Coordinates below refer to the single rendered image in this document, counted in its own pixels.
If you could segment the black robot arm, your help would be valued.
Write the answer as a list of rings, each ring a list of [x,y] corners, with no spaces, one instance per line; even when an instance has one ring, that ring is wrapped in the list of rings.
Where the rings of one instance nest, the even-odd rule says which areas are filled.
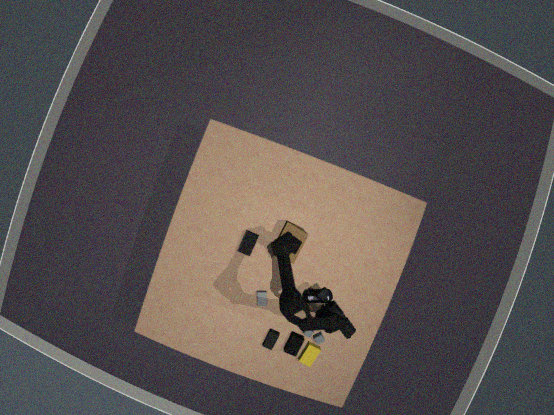
[[[352,322],[346,317],[344,312],[336,304],[328,310],[329,314],[322,305],[315,312],[315,317],[310,313],[309,305],[302,299],[301,293],[296,289],[294,275],[292,271],[290,254],[296,254],[302,242],[288,231],[271,244],[273,253],[277,256],[278,266],[281,278],[282,292],[279,298],[279,307],[281,313],[292,324],[299,327],[302,331],[320,331],[334,333],[340,330],[346,339],[356,332]],[[306,313],[305,319],[293,315],[299,311]]]

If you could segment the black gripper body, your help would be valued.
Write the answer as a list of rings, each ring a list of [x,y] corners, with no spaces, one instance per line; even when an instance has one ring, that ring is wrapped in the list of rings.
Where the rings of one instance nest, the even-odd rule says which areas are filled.
[[[326,309],[326,311],[327,311],[328,314],[329,314],[329,310],[328,310],[328,309],[329,309],[332,305],[334,305],[334,304],[337,305],[337,303],[335,302],[335,300],[330,301],[330,302],[328,301],[328,299],[327,299],[326,297],[329,296],[330,293],[328,292],[328,290],[327,290],[326,288],[327,288],[327,287],[323,287],[323,288],[320,289],[318,292],[316,292],[315,295],[317,296],[317,298],[318,298],[320,301],[323,301],[323,302],[324,302],[324,304],[326,305],[326,306],[325,306],[325,309]],[[325,299],[326,301],[325,301],[324,299]],[[326,302],[327,302],[327,303],[326,303]],[[338,306],[338,305],[337,305],[337,306]],[[339,306],[338,306],[338,307],[339,307]]]

